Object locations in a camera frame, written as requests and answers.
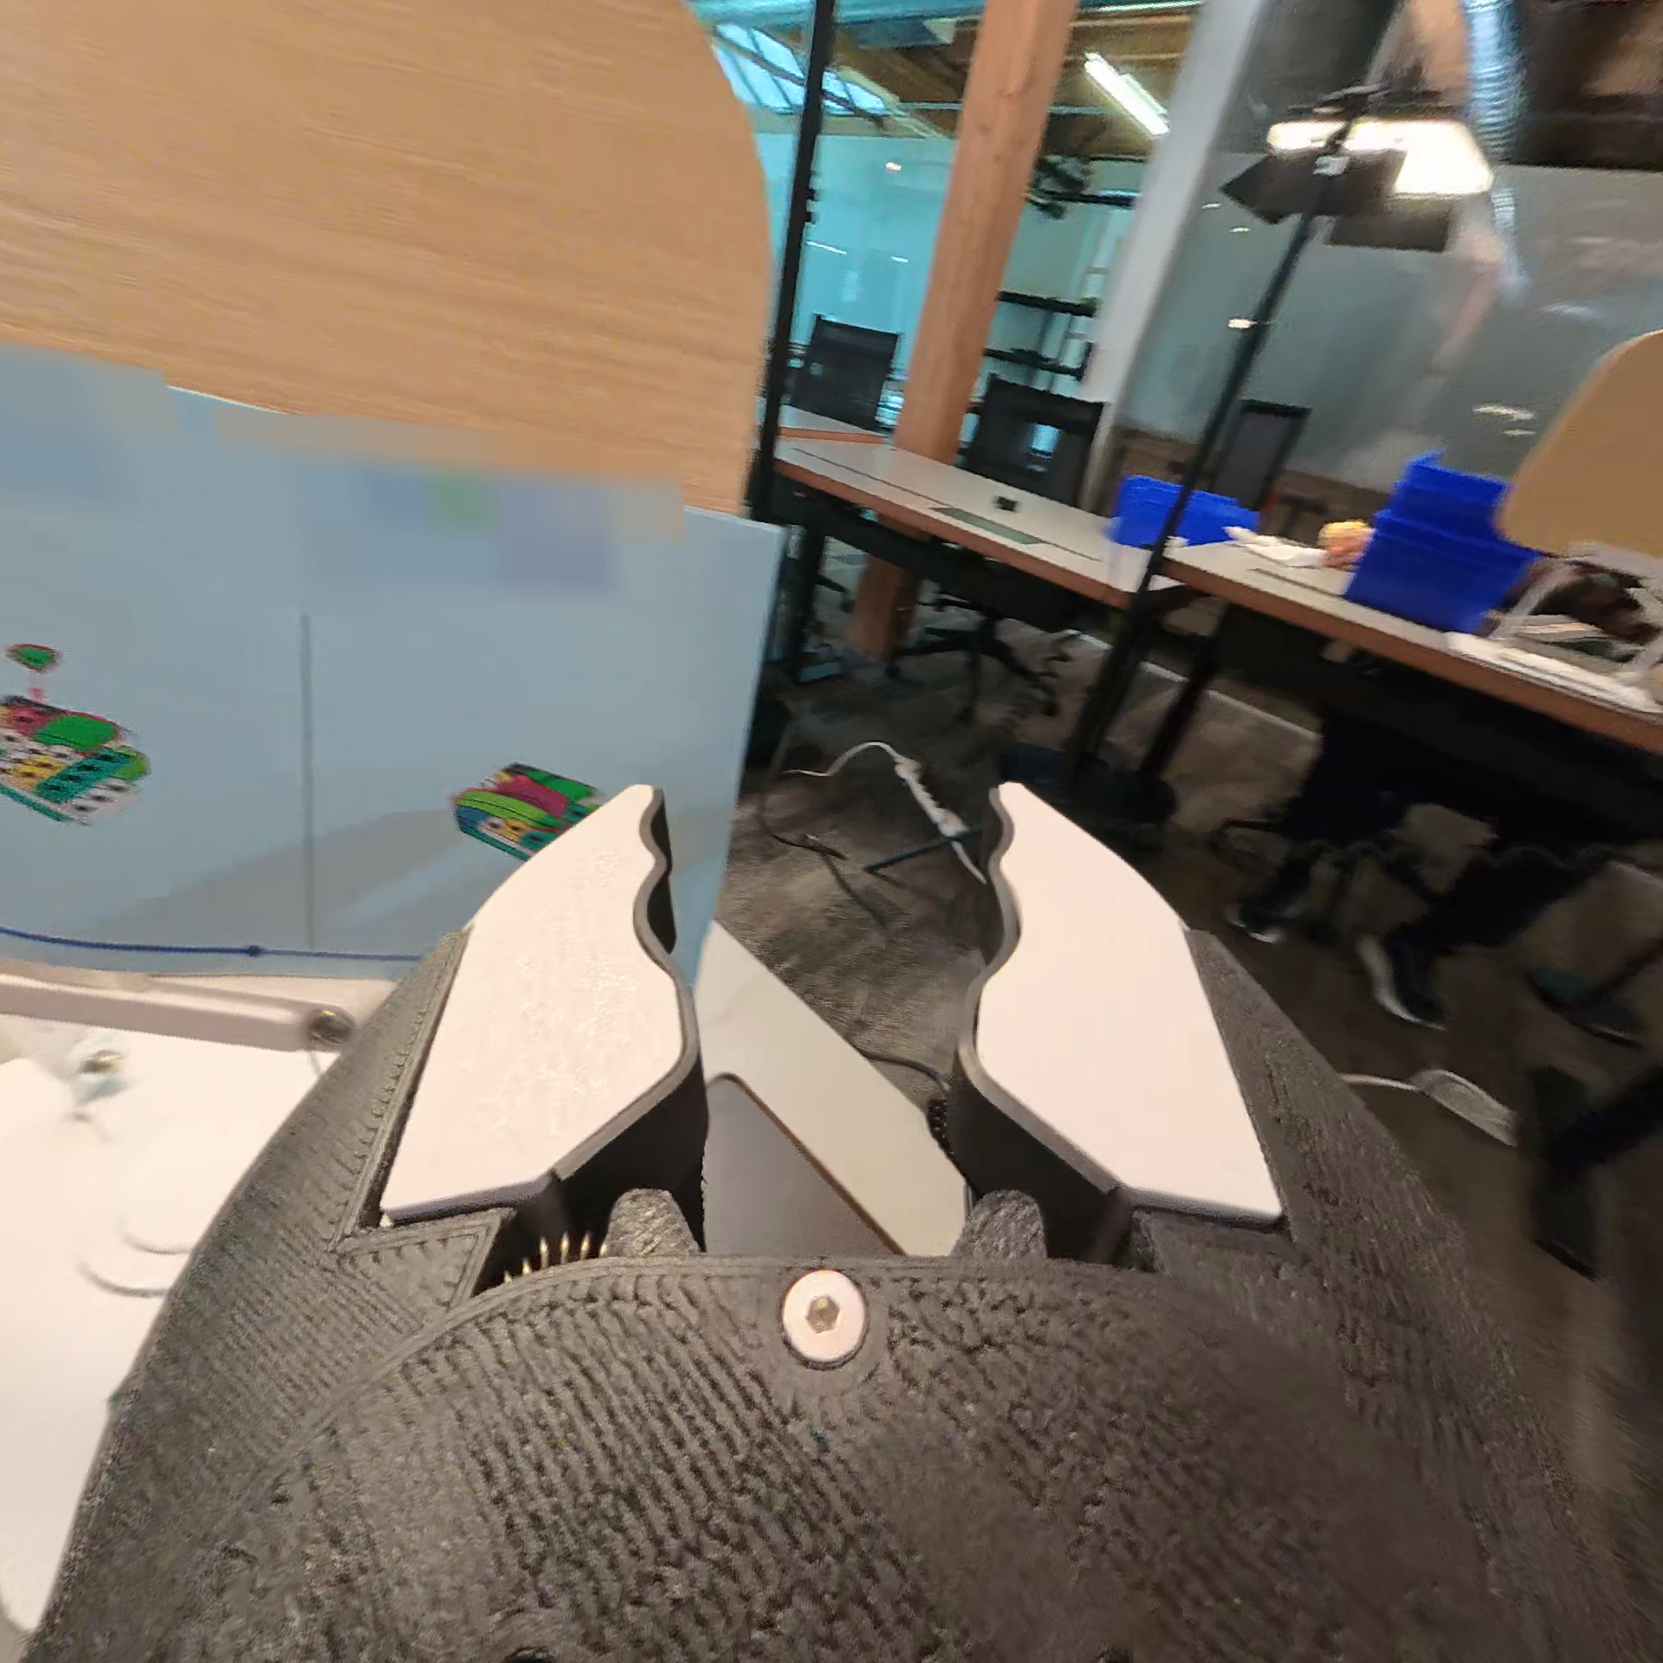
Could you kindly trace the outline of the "black tripod pole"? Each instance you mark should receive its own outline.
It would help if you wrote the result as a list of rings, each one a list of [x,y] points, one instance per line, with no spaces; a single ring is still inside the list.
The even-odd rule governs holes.
[[[786,219],[776,278],[776,312],[762,375],[762,417],[745,496],[747,512],[756,523],[766,519],[772,506],[784,387],[786,373],[792,367],[804,232],[814,197],[818,141],[826,110],[824,84],[838,34],[838,11],[840,7],[836,3],[816,3],[810,15],[808,58],[804,66],[804,106],[796,127],[792,187],[786,199]]]

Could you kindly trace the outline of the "wooden desk divider panel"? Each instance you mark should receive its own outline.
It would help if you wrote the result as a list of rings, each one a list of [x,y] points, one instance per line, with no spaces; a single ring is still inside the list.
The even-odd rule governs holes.
[[[774,300],[685,5],[2,7],[4,343],[743,510]]]

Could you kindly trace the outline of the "black office chair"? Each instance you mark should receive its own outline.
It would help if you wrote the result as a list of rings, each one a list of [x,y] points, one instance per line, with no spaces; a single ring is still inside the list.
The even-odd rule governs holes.
[[[1077,508],[1107,407],[988,377],[960,468]]]
[[[792,411],[857,430],[883,428],[881,407],[901,351],[901,335],[816,316],[784,403]]]

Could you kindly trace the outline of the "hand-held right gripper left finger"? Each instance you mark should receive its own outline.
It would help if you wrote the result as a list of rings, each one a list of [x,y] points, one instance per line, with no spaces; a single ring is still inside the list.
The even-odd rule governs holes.
[[[634,785],[491,894],[463,933],[380,1193],[398,1224],[699,1185],[709,1111],[673,963],[663,795]]]

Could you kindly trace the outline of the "white desk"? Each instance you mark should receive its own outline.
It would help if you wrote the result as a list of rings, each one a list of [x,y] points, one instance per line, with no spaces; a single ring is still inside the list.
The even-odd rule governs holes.
[[[964,1185],[885,1072],[721,925],[695,987],[721,1256],[943,1256]],[[186,1256],[329,1068],[4,1022],[4,1658],[40,1622],[121,1383]]]

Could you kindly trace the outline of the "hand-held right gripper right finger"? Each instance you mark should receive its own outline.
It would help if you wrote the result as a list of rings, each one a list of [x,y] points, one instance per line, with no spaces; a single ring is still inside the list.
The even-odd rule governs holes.
[[[1018,783],[990,793],[994,941],[954,1056],[950,1149],[1053,1232],[1117,1210],[1271,1230],[1283,1197],[1192,935],[1127,860]]]

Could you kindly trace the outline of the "stack of blue plastic bins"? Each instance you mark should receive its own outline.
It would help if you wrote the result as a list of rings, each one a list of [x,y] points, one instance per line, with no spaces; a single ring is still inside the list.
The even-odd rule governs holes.
[[[1372,523],[1344,601],[1443,634],[1477,634],[1529,585],[1542,555],[1497,529],[1507,484],[1412,462]]]

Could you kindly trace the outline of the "rounded wooden divider panel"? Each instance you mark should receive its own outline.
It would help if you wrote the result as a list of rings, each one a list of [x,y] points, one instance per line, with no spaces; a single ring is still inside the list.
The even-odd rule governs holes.
[[[1540,555],[1661,557],[1661,335],[1606,353],[1513,476],[1499,531]]]

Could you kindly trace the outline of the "long wooden-edged office table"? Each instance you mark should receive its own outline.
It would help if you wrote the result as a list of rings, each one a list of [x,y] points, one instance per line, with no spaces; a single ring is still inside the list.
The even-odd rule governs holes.
[[[1279,569],[1241,545],[1182,547],[1160,569],[1109,539],[1107,521],[988,478],[873,442],[804,440],[776,450],[772,506],[790,525],[834,537],[947,589],[984,579],[994,611],[1055,622],[1079,601],[1119,632],[1061,751],[1016,747],[1002,777],[1028,785],[1087,830],[1135,840],[1166,822],[1166,769],[1218,672],[1339,713],[1378,719],[1439,755],[1483,763],[1626,828],[1659,814],[1659,713],[1544,686],[1465,652],[1469,638],[1340,599],[1319,573]],[[1226,609],[1194,648],[1190,674],[1141,763],[1097,751],[1160,624],[1198,597]]]

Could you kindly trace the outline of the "studio light panel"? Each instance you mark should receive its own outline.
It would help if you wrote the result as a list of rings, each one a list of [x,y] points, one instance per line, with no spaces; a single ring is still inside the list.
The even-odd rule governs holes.
[[[1453,116],[1331,108],[1273,125],[1265,153],[1222,195],[1265,224],[1323,222],[1333,246],[1441,254],[1463,209],[1491,187],[1491,163]]]

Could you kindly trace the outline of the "light blue backdrop board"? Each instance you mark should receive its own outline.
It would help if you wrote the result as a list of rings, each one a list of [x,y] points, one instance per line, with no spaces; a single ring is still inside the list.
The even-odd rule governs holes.
[[[695,973],[782,535],[440,438],[4,349],[4,961],[400,979],[648,785]]]

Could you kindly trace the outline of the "wooden pillar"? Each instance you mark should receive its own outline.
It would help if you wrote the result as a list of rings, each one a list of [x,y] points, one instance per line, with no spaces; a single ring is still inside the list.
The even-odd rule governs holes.
[[[1077,3],[988,3],[976,34],[895,452],[956,466],[1047,137]]]

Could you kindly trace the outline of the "white power strip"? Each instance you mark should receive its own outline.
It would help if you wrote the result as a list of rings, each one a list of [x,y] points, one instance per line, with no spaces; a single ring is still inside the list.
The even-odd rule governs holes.
[[[962,840],[970,832],[966,822],[931,793],[919,763],[899,757],[893,761],[893,767],[897,779],[903,781],[913,803],[921,808],[941,838],[952,842]]]

